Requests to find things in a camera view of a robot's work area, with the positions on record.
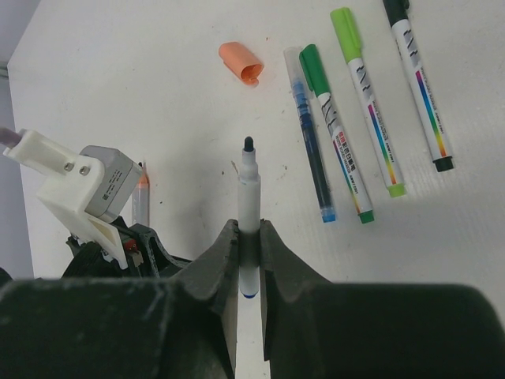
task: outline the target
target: black marker tip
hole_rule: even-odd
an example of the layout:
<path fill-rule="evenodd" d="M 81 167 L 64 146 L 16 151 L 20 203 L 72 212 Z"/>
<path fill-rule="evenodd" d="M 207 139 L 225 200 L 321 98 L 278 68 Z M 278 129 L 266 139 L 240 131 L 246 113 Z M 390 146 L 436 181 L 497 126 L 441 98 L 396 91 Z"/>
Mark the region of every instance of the black marker tip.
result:
<path fill-rule="evenodd" d="M 254 150 L 254 141 L 252 137 L 247 137 L 244 140 L 244 151 L 245 152 L 251 152 Z"/>

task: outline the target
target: wall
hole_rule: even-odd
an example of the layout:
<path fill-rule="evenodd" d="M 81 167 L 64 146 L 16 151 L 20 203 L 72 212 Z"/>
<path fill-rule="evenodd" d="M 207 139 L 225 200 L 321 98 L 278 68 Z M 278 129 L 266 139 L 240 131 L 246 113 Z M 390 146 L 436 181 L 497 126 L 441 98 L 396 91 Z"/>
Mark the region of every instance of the wall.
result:
<path fill-rule="evenodd" d="M 39 3 L 40 0 L 0 1 L 0 62 L 10 60 Z"/>
<path fill-rule="evenodd" d="M 10 60 L 40 0 L 0 2 L 0 66 Z M 9 82 L 0 78 L 0 126 L 14 129 Z M 15 278 L 33 277 L 19 165 L 0 157 L 0 267 Z"/>
<path fill-rule="evenodd" d="M 9 82 L 5 79 L 0 79 L 0 125 L 14 129 Z M 0 157 L 0 241 L 0 267 L 12 277 L 33 277 L 21 171 L 17 163 L 3 156 Z"/>

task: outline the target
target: screw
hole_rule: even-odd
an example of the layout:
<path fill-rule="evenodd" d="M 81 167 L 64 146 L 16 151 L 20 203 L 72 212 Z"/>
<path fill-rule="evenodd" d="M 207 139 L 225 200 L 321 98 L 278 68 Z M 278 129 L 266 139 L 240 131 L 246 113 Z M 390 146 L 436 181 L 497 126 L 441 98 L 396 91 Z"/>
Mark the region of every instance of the screw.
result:
<path fill-rule="evenodd" d="M 81 174 L 83 176 L 86 176 L 87 174 L 89 174 L 89 167 L 88 166 L 81 167 L 79 170 L 79 174 Z"/>

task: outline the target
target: white table surface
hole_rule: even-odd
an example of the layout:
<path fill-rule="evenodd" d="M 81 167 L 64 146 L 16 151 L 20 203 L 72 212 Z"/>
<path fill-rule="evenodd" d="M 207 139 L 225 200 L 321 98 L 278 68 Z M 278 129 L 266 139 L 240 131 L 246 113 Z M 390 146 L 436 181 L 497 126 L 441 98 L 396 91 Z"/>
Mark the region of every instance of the white table surface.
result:
<path fill-rule="evenodd" d="M 236 217 L 243 138 L 255 139 L 262 217 L 334 281 L 467 283 L 505 320 L 505 2 L 412 0 L 410 20 L 454 149 L 431 163 L 382 2 L 339 0 L 42 0 L 9 63 L 18 129 L 80 151 L 88 144 L 145 159 L 151 225 L 167 250 L 197 257 Z M 390 199 L 329 13 L 352 5 L 364 60 L 408 196 Z M 237 40 L 265 64 L 257 88 L 218 56 Z M 320 112 L 313 108 L 337 223 L 322 224 L 284 66 L 285 47 L 320 49 L 376 222 L 360 225 Z M 36 276 L 62 274 L 67 230 L 22 170 Z M 125 210 L 129 220 L 129 207 Z M 238 377 L 260 363 L 258 300 L 240 303 Z"/>

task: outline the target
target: blue marker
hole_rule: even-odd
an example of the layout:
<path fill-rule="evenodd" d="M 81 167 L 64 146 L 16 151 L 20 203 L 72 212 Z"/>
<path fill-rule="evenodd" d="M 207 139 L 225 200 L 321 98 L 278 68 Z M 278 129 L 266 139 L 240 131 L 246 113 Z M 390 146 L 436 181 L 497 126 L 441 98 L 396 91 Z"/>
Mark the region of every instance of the blue marker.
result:
<path fill-rule="evenodd" d="M 300 118 L 301 132 L 305 140 L 307 157 L 309 158 L 312 179 L 316 187 L 317 200 L 321 209 L 321 216 L 324 223 L 330 223 L 337 220 L 335 210 L 331 203 L 330 190 L 324 174 L 323 162 L 317 144 L 316 131 L 310 114 L 309 100 L 307 97 L 305 76 L 300 65 L 301 49 L 289 47 L 284 50 L 284 59 L 286 60 L 287 73 L 290 77 L 291 90 L 293 91 L 294 101 Z"/>

